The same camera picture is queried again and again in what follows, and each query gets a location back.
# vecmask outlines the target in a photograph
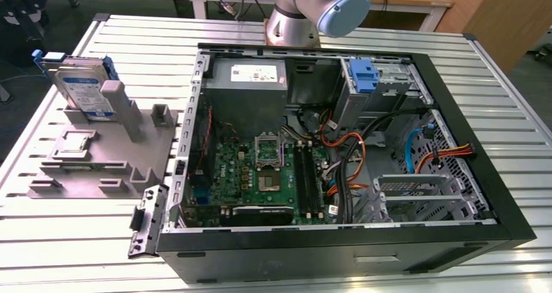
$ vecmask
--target cable clip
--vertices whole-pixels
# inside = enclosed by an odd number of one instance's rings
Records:
[[[431,152],[434,153],[434,159],[431,160],[431,164],[432,165],[439,165],[439,150],[438,147],[434,147],[434,149],[431,149]]]

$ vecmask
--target connector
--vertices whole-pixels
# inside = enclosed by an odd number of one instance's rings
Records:
[[[422,135],[424,136],[426,139],[430,139],[430,140],[434,139],[436,127],[438,126],[434,123],[430,123],[422,127]]]
[[[184,174],[186,166],[187,166],[186,161],[183,161],[183,160],[176,161],[176,169],[175,169],[175,174],[176,175],[183,175]]]
[[[232,16],[236,16],[236,11],[234,10],[232,5],[230,5],[227,2],[222,2],[222,6],[224,10],[231,14]]]

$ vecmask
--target wire bundle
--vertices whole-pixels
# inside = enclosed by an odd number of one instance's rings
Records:
[[[474,154],[474,150],[472,150],[470,143],[464,144],[463,146],[455,147],[452,149],[438,150],[439,158],[458,157],[458,156],[466,156],[471,154]],[[422,168],[424,167],[424,164],[432,159],[435,159],[434,153],[427,153],[424,157],[422,157],[420,163],[418,164],[418,167],[416,167],[416,171],[415,171],[416,173],[420,173]]]

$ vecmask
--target slotted metal table surface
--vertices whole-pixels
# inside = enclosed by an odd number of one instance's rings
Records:
[[[182,109],[199,42],[263,44],[263,24],[111,16],[94,21],[75,55],[108,54],[138,106]],[[88,292],[550,292],[552,288],[552,135],[478,42],[460,34],[359,29],[323,47],[431,56],[538,240],[440,274],[187,285],[162,259],[128,260],[138,200],[26,197],[27,184],[67,123],[51,89],[0,168],[0,291]],[[172,171],[170,159],[167,171]],[[228,268],[239,262],[228,262]]]

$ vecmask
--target side panel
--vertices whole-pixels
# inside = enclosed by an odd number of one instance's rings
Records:
[[[426,267],[439,272],[499,243],[380,244],[160,255],[187,283],[262,281],[408,274],[426,272]]]

